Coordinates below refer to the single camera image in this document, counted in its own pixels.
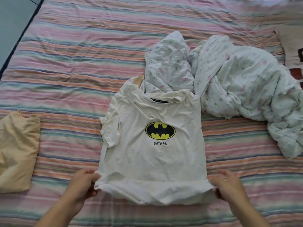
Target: multicolored striped fabric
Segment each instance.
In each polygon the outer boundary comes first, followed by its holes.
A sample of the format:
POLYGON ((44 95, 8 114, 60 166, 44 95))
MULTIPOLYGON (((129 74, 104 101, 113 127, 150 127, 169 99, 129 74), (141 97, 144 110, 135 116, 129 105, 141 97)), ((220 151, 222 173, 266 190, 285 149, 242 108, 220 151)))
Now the multicolored striped fabric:
MULTIPOLYGON (((32 226, 83 167, 98 167, 99 117, 123 83, 144 74, 144 53, 174 30, 191 47, 211 35, 284 54, 277 25, 300 24, 302 5, 272 0, 45 0, 0 82, 0 118, 41 119, 29 191, 0 195, 1 226, 32 226)), ((287 161, 265 122, 202 115, 208 175, 230 169, 272 226, 303 226, 303 157, 287 161)), ((138 206, 100 193, 72 226, 240 226, 227 203, 138 206)))

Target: shirt sleeve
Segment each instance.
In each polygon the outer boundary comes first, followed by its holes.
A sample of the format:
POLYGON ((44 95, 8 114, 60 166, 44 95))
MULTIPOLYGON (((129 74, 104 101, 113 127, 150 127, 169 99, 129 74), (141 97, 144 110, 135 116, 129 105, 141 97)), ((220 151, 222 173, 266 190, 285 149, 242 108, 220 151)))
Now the shirt sleeve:
POLYGON ((120 118, 118 108, 117 99, 116 97, 113 97, 109 104, 106 116, 99 118, 102 124, 102 139, 108 148, 117 145, 120 139, 120 118))

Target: blanket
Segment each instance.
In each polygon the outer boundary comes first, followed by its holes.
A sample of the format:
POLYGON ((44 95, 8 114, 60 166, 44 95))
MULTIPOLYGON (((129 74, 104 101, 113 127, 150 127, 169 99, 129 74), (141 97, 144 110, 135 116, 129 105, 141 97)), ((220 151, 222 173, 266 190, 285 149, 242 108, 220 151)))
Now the blanket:
POLYGON ((146 93, 188 88, 200 96, 202 113, 266 120, 286 159, 303 152, 303 91, 270 53, 235 46, 228 36, 211 36, 190 52, 175 31, 145 60, 146 93))

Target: hand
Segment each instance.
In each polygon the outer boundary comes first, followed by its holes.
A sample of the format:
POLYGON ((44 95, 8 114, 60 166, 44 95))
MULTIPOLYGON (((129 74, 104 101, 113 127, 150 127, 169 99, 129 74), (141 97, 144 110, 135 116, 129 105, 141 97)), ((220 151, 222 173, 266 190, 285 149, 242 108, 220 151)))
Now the hand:
POLYGON ((221 175, 209 179, 212 185, 218 187, 213 189, 217 198, 228 202, 233 214, 236 208, 250 205, 241 180, 229 170, 219 170, 218 173, 221 175))
POLYGON ((76 172, 66 188, 60 202, 69 204, 72 218, 80 212, 87 198, 97 195, 95 182, 100 178, 95 169, 82 169, 76 172))

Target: dark bed edge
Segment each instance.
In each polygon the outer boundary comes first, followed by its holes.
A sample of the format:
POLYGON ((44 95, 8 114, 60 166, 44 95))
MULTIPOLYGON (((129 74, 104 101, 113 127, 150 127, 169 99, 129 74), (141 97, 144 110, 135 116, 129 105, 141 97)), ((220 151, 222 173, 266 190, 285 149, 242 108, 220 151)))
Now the dark bed edge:
POLYGON ((1 80, 1 78, 2 78, 3 72, 4 72, 5 69, 7 68, 8 64, 9 64, 9 61, 11 60, 11 58, 12 58, 12 56, 13 56, 13 54, 14 54, 16 48, 17 48, 17 45, 19 44, 19 42, 20 42, 20 40, 22 39, 24 33, 25 33, 26 30, 28 29, 29 25, 32 23, 32 21, 33 21, 34 17, 36 16, 36 14, 39 12, 39 10, 40 10, 41 5, 42 5, 43 2, 44 2, 44 0, 41 0, 40 3, 38 4, 38 6, 37 6, 35 12, 33 13, 32 17, 30 18, 30 20, 29 20, 28 24, 26 25, 25 29, 23 30, 21 36, 19 37, 17 43, 15 44, 15 46, 14 46, 14 48, 13 48, 13 50, 12 50, 11 53, 9 54, 9 56, 8 56, 8 58, 6 59, 5 63, 3 64, 3 66, 2 66, 2 68, 1 68, 1 70, 0 70, 0 80, 1 80))

